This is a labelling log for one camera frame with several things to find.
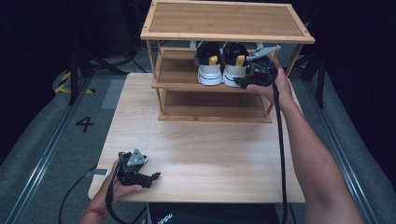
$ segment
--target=black sneaker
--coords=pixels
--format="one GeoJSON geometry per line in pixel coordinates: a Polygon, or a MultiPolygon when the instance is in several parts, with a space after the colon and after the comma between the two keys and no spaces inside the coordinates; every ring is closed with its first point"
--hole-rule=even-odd
{"type": "Polygon", "coordinates": [[[240,87],[234,78],[245,77],[248,66],[248,50],[238,43],[227,43],[223,48],[221,58],[225,63],[222,82],[230,87],[240,87]]]}
{"type": "Polygon", "coordinates": [[[221,45],[216,42],[201,42],[195,52],[194,62],[198,68],[198,81],[206,86],[221,83],[221,45]]]}

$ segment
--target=black backdrop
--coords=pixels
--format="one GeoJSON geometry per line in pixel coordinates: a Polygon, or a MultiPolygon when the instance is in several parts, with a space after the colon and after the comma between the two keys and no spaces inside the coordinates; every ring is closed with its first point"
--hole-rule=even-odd
{"type": "Polygon", "coordinates": [[[0,0],[0,163],[55,96],[53,81],[70,68],[75,49],[99,58],[133,54],[134,7],[144,13],[146,2],[0,0]]]}
{"type": "MultiPolygon", "coordinates": [[[[94,6],[92,1],[78,2],[78,8],[86,10],[84,15],[94,6]]],[[[348,115],[395,185],[396,3],[392,0],[271,2],[292,3],[304,22],[311,21],[308,29],[317,43],[304,47],[303,53],[324,52],[326,69],[348,115]],[[320,6],[318,13],[311,20],[317,6],[320,6]]],[[[52,82],[68,67],[73,47],[79,45],[104,56],[95,46],[105,46],[103,39],[94,43],[87,38],[89,34],[78,17],[70,1],[1,0],[2,159],[32,118],[54,97],[52,82]]],[[[95,27],[89,25],[97,37],[95,27]]]]}

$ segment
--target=wooden shelf board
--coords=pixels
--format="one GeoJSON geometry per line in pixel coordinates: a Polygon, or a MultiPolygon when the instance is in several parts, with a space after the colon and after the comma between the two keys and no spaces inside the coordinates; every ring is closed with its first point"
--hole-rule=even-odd
{"type": "Polygon", "coordinates": [[[163,91],[159,120],[195,120],[228,122],[263,122],[268,103],[250,92],[163,91]]]}
{"type": "Polygon", "coordinates": [[[313,44],[290,4],[153,1],[142,39],[313,44]]]}
{"type": "Polygon", "coordinates": [[[247,92],[241,88],[204,86],[198,82],[198,67],[194,64],[195,49],[161,48],[156,63],[158,78],[151,84],[153,89],[168,89],[181,91],[216,91],[216,92],[247,92]]]}

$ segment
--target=wooden tabletop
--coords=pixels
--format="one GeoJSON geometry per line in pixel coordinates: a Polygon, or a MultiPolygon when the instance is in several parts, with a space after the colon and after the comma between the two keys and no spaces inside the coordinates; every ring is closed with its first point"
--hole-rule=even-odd
{"type": "Polygon", "coordinates": [[[154,0],[141,33],[147,40],[313,44],[290,4],[154,0]]]}
{"type": "MultiPolygon", "coordinates": [[[[98,168],[111,169],[121,151],[138,148],[148,162],[140,174],[161,172],[150,189],[127,196],[133,202],[280,203],[280,156],[276,122],[158,121],[152,74],[126,78],[98,168]]],[[[304,196],[291,162],[286,125],[284,145],[288,201],[304,196]]],[[[92,198],[105,178],[95,176],[92,198]]]]}

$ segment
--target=fingers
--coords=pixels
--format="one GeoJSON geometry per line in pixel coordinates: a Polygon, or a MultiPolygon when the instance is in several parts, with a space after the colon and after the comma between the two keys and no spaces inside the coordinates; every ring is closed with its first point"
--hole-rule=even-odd
{"type": "Polygon", "coordinates": [[[115,202],[119,201],[125,195],[138,192],[142,188],[143,187],[140,186],[140,185],[123,186],[123,185],[119,184],[113,190],[113,197],[114,197],[114,201],[113,202],[115,203],[115,202]]]}
{"type": "Polygon", "coordinates": [[[247,85],[247,90],[253,93],[263,94],[262,87],[254,84],[247,85]]]}
{"type": "Polygon", "coordinates": [[[120,160],[120,159],[117,159],[116,161],[114,161],[114,163],[113,163],[113,170],[116,169],[117,164],[119,163],[119,160],[120,160]]]}
{"type": "Polygon", "coordinates": [[[283,70],[282,65],[280,65],[279,63],[274,63],[276,70],[277,70],[277,74],[284,76],[285,75],[285,70],[283,70]]]}

